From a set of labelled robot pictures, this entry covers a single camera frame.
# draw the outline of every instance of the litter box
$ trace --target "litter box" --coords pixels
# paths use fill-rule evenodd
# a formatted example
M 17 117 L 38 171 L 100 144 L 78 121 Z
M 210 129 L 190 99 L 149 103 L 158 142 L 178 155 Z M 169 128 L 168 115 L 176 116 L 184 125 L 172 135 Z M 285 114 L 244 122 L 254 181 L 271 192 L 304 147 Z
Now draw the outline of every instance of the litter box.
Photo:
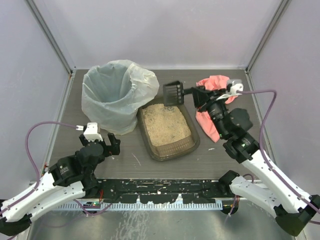
M 191 116 L 189 115 L 185 105 L 178 105 L 177 107 L 179 108 L 182 115 L 184 116 L 186 124 L 190 129 L 191 135 L 179 141 L 162 145 L 162 146 L 154 146 L 151 143 L 142 109 L 145 109 L 148 106 L 153 104 L 163 104 L 163 103 L 164 103 L 164 98 L 162 96 L 158 96 L 155 99 L 148 102 L 146 105 L 140 107 L 137 113 L 138 124 L 140 127 L 140 131 L 141 131 L 146 149 L 150 154 L 150 156 L 153 159 L 158 161 L 170 160 L 170 159 L 174 159 L 174 158 L 189 154 L 192 151 L 196 150 L 200 145 L 199 134 L 196 130 L 196 126 L 193 120 L 191 119 Z

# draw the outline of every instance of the pink cloth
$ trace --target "pink cloth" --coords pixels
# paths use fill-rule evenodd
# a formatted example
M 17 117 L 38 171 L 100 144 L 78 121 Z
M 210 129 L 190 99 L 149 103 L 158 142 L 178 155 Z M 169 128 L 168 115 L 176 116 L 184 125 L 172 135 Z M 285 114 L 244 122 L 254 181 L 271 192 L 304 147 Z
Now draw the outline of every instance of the pink cloth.
M 205 86 L 206 90 L 217 90 L 217 89 L 225 89 L 227 87 L 227 81 L 229 77 L 216 75 L 210 76 L 209 78 L 205 78 L 196 83 L 197 86 Z M 229 97 L 226 104 L 231 103 L 237 96 Z M 211 121 L 210 116 L 207 111 L 205 112 L 196 112 L 195 119 L 198 121 L 203 131 L 211 138 L 215 143 L 220 139 L 219 133 Z

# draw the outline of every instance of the scratch on table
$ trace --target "scratch on table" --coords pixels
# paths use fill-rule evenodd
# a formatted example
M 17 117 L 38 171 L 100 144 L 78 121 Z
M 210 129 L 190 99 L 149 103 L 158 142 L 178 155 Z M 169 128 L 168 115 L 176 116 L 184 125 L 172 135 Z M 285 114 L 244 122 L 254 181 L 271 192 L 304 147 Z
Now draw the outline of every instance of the scratch on table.
M 139 165 L 141 166 L 141 164 L 140 164 L 140 162 L 139 162 L 138 158 L 137 158 L 133 153 L 131 153 L 131 154 L 134 156 L 134 158 L 138 161 Z

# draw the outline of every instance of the trash bag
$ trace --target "trash bag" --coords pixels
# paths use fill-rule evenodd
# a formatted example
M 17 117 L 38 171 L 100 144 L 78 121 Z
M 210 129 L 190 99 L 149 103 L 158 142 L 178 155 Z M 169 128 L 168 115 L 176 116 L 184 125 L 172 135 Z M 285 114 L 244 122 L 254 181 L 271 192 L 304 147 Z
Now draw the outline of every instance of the trash bag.
M 82 111 L 110 133 L 127 134 L 137 125 L 138 108 L 154 99 L 158 89 L 154 72 L 130 60 L 110 61 L 84 75 Z

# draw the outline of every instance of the white wall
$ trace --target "white wall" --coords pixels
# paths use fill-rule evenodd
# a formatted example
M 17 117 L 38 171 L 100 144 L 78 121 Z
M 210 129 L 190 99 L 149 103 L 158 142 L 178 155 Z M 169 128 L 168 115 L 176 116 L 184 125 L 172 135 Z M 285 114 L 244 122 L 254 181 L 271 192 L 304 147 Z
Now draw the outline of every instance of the white wall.
M 34 0 L 78 69 L 246 67 L 280 0 Z
M 273 88 L 278 98 L 266 127 L 276 161 L 310 194 L 320 195 L 320 1 L 292 1 L 257 59 L 256 89 Z M 270 96 L 258 96 L 265 111 Z M 310 240 L 320 227 L 308 224 Z
M 0 199 L 8 199 L 36 180 L 25 136 L 32 125 L 57 118 L 68 73 L 25 1 L 0 1 L 0 29 Z M 43 126 L 31 134 L 39 168 L 52 129 Z

